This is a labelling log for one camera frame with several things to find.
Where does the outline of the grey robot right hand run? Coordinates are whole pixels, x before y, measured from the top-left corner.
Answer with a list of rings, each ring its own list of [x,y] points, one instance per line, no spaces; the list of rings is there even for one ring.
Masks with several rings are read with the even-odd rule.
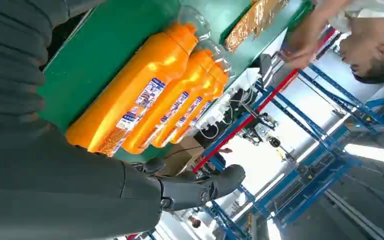
[[[98,240],[148,231],[162,212],[232,193],[244,169],[191,180],[142,173],[129,163],[43,132],[0,128],[0,240]]]

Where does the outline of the person's hand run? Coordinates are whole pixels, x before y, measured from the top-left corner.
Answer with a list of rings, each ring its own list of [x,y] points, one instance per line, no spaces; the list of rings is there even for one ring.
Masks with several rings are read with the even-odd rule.
[[[283,59],[289,68],[304,69],[314,58],[317,46],[317,35],[290,35],[283,49]]]

